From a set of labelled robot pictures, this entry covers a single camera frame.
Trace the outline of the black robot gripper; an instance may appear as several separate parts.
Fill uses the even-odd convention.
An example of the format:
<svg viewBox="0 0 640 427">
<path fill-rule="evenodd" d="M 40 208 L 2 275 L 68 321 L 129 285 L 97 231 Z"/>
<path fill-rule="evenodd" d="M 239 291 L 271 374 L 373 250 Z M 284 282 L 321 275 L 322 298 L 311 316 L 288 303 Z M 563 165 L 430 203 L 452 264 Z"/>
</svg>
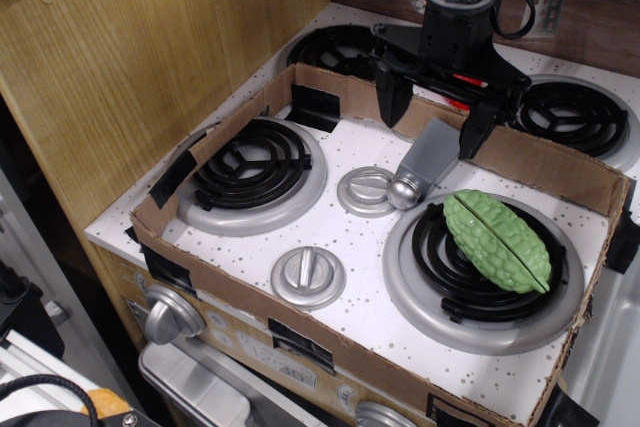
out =
<svg viewBox="0 0 640 427">
<path fill-rule="evenodd" d="M 378 23 L 382 40 L 375 85 L 380 116 L 394 127 L 406 113 L 418 85 L 470 105 L 459 137 L 460 160 L 475 157 L 494 128 L 515 112 L 530 78 L 496 51 L 501 0 L 427 0 L 420 27 Z M 485 88 L 455 74 L 487 83 Z"/>
</svg>

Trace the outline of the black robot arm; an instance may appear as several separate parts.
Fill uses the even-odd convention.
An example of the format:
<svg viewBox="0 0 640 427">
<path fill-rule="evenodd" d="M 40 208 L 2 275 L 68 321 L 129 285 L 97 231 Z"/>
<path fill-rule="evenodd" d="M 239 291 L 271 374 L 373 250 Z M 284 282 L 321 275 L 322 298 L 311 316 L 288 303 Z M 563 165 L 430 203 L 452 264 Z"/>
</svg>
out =
<svg viewBox="0 0 640 427">
<path fill-rule="evenodd" d="M 494 127 L 515 115 L 531 80 L 494 48 L 493 37 L 503 33 L 501 2 L 426 0 L 419 27 L 373 26 L 375 85 L 387 126 L 404 116 L 419 85 L 469 106 L 459 156 L 471 159 Z"/>
</svg>

